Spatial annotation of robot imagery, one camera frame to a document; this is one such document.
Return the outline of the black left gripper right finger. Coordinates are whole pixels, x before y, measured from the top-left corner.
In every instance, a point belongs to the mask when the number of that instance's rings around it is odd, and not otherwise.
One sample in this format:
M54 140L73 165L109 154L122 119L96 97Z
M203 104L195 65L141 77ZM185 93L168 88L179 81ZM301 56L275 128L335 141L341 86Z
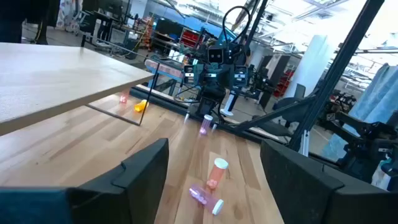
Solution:
M285 223L397 224L397 193L340 172L272 140L261 162Z

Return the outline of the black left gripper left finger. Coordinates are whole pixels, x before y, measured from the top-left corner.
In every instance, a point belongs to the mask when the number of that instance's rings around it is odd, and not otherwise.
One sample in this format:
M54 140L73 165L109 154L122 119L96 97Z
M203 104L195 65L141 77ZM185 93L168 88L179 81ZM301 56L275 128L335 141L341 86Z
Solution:
M153 223L168 162L161 138L78 187L3 187L1 223Z

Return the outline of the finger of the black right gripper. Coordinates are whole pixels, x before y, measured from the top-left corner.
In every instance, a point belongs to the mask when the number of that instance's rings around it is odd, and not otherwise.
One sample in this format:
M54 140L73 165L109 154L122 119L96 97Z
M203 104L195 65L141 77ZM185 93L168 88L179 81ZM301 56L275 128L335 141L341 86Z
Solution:
M248 68L246 66L235 66L233 75L233 85L244 87L248 82Z
M186 65L183 68L184 78L183 82L187 85L193 85L195 83L195 74L193 72L193 65Z

